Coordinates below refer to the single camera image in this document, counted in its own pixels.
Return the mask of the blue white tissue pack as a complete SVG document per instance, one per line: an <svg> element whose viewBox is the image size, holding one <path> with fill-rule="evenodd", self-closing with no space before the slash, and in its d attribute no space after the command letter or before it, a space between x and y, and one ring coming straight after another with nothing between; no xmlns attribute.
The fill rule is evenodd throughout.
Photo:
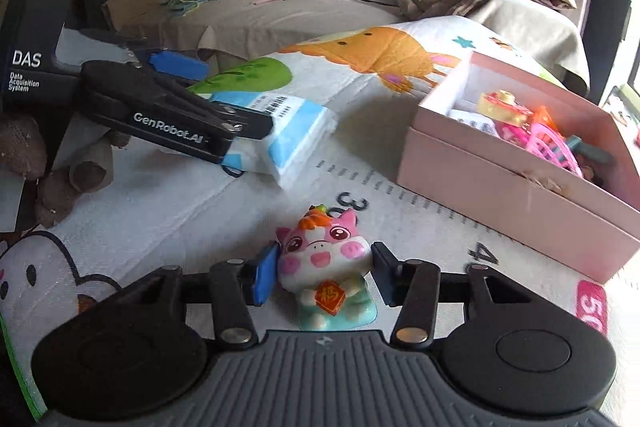
<svg viewBox="0 0 640 427"><path fill-rule="evenodd" d="M326 135L337 127L328 108L298 96L274 92L218 92L211 102L227 103L267 113L273 122L262 140L235 139L221 166L235 171L268 174L289 188Z"/></svg>

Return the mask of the pink pig figurine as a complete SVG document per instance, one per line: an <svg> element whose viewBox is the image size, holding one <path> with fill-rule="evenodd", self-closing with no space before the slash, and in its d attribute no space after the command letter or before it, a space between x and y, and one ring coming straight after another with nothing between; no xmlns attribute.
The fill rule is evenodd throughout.
<svg viewBox="0 0 640 427"><path fill-rule="evenodd" d="M357 229L357 213L331 216L312 206L293 228L276 231L280 286L296 301L303 331L344 331L371 324L378 309L366 276L373 268L372 248Z"/></svg>

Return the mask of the white battery holder case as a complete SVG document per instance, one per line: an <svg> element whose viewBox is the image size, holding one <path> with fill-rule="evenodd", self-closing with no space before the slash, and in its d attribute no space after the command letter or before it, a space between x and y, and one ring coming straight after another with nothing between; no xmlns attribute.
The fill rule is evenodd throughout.
<svg viewBox="0 0 640 427"><path fill-rule="evenodd" d="M461 109L450 109L448 117L452 120L465 124L478 131L484 132L495 138L499 138L495 121L479 113L468 112Z"/></svg>

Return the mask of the red yellow round toy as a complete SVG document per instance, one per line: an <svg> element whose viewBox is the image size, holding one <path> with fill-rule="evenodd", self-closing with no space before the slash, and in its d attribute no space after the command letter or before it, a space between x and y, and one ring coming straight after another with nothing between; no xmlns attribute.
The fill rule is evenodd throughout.
<svg viewBox="0 0 640 427"><path fill-rule="evenodd" d="M534 113L527 107L516 103L515 96L504 90L483 93L476 104L477 112L494 121L523 127Z"/></svg>

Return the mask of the black haired wooden doll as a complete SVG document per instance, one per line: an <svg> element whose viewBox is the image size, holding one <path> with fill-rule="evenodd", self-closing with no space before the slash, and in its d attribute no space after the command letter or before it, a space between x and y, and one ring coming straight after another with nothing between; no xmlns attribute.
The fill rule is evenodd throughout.
<svg viewBox="0 0 640 427"><path fill-rule="evenodd" d="M580 170L582 170L582 177L585 180L597 185L598 187L604 187L604 179L600 176L596 167L589 164L589 162L582 162L579 167Z"/></svg>

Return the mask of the beige covered sofa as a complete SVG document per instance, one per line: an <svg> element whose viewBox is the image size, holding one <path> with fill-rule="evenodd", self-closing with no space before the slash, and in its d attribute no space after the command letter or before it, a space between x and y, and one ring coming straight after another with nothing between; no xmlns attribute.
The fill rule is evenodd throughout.
<svg viewBox="0 0 640 427"><path fill-rule="evenodd" d="M306 39L404 20L398 0L213 0L172 15L167 0L108 0L103 13L123 35L152 48L195 51L224 70ZM472 20L495 31L550 72L571 72L574 89L590 89L577 26L585 9L561 12L525 0L491 0Z"/></svg>

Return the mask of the colourful children play mat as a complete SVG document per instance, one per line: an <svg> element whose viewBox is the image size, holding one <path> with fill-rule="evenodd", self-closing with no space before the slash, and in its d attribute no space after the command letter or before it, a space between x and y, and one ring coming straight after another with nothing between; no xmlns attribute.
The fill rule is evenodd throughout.
<svg viewBox="0 0 640 427"><path fill-rule="evenodd" d="M611 409L613 384L597 409L495 412L460 395L431 355L390 343L399 315L366 276L378 316L344 331L303 331L295 297L278 281L278 228L293 228L312 206L331 216L352 209L372 246L401 261L432 262L447 273L488 265L601 333L613 349L605 283L398 184L406 135L420 103L473 53L561 87L493 32L460 17L370 27L315 38L200 82L218 92L274 92L322 105L337 127L294 184L235 171L132 136L121 150L91 124L68 137L93 142L113 166L94 195L78 195L64 172L42 184L58 196L61 222L37 225L1 253L1 421L6 426L618 426L637 425ZM201 421L46 421L32 354L53 329L167 265L186 274L229 259L253 261L270 245L251 306L252 349L223 355Z"/></svg>

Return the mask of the pink cardboard gift box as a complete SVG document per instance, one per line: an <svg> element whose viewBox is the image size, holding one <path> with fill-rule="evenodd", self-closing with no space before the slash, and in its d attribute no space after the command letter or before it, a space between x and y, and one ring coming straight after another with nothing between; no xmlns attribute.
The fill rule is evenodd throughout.
<svg viewBox="0 0 640 427"><path fill-rule="evenodd" d="M546 106L562 135L614 156L594 167L604 187L516 145L460 124L483 93L504 90ZM614 118L580 96L493 57L473 53L420 103L397 182L605 283L639 251L639 166Z"/></svg>

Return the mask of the orange plastic toy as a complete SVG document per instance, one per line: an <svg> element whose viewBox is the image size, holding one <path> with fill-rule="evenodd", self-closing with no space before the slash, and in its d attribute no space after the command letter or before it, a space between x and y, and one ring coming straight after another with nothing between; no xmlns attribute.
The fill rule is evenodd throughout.
<svg viewBox="0 0 640 427"><path fill-rule="evenodd" d="M540 106L533 111L533 116L529 119L529 124L543 124L557 134L560 134L558 126L553 121L546 106Z"/></svg>

